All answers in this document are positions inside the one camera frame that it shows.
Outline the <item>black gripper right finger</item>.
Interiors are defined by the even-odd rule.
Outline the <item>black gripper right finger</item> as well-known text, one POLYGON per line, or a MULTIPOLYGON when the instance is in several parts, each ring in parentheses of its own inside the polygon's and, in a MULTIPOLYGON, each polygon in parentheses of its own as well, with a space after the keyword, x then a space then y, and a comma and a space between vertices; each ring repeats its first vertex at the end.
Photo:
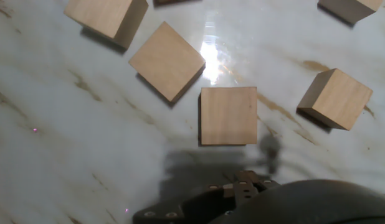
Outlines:
POLYGON ((234 174, 234 197, 236 201, 248 201, 279 185, 269 176, 259 175, 252 170, 238 171, 234 174))

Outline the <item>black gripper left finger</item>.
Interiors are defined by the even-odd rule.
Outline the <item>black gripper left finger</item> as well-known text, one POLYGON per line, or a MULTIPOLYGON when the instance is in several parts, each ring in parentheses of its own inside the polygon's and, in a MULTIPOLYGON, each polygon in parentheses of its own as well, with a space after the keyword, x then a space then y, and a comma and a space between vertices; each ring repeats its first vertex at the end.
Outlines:
POLYGON ((235 209, 231 185, 207 185, 158 202, 133 215, 133 224, 210 223, 235 209))

